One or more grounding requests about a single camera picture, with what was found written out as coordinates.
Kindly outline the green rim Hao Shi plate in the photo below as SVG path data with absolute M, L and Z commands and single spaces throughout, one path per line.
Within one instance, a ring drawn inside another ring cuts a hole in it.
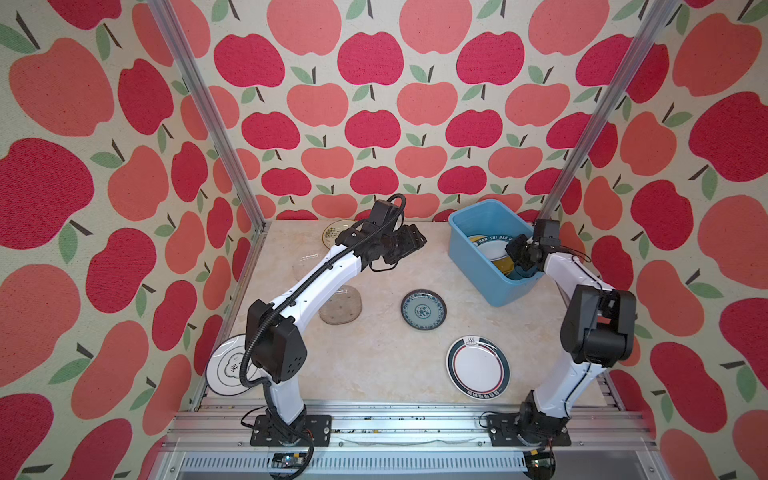
M 513 240 L 512 236 L 472 235 L 469 240 L 502 274 L 509 275 L 514 270 L 514 262 L 506 251 L 507 245 Z

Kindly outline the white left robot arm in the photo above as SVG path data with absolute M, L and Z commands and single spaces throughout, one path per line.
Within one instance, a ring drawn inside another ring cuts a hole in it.
M 307 358 L 303 339 L 310 321 L 342 286 L 381 260 L 388 270 L 422 248 L 426 237 L 404 223 L 406 197 L 377 200 L 369 214 L 342 231 L 326 256 L 296 285 L 270 302 L 248 308 L 245 353 L 238 379 L 247 389 L 260 386 L 272 421 L 292 435 L 303 428 L 305 404 L 298 372 Z

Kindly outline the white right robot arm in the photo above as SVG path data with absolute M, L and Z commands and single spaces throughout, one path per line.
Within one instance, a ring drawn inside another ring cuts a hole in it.
M 636 297 L 591 273 L 583 255 L 561 244 L 556 220 L 535 221 L 532 235 L 517 236 L 505 251 L 516 272 L 545 273 L 569 299 L 560 328 L 563 354 L 528 394 L 516 421 L 518 437 L 536 445 L 562 432 L 574 402 L 598 375 L 631 356 Z

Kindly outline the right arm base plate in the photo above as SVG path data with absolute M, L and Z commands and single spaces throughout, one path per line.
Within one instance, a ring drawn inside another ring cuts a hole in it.
M 563 427 L 552 440 L 528 441 L 522 439 L 517 430 L 518 413 L 484 412 L 478 424 L 485 429 L 493 447 L 544 448 L 552 444 L 556 447 L 572 445 L 566 427 Z

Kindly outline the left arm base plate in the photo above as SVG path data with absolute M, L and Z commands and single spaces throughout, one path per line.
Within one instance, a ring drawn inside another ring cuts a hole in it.
M 252 428 L 253 447 L 328 447 L 333 417 L 302 415 L 289 428 L 279 416 L 260 415 Z

